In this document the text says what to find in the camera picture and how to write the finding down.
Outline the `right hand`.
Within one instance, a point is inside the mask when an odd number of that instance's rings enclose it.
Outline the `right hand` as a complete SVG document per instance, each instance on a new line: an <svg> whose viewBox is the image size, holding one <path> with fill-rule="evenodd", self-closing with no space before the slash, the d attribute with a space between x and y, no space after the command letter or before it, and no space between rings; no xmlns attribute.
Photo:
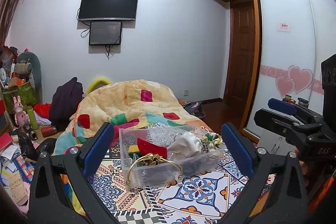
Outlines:
<svg viewBox="0 0 336 224"><path fill-rule="evenodd" d="M299 156L299 150L298 149L295 149L294 152L295 152L295 154L297 156ZM301 170L302 170L303 175L306 175L308 173L308 166L307 166L307 164L305 162L303 162L303 161L299 161L299 164L301 166Z"/></svg>

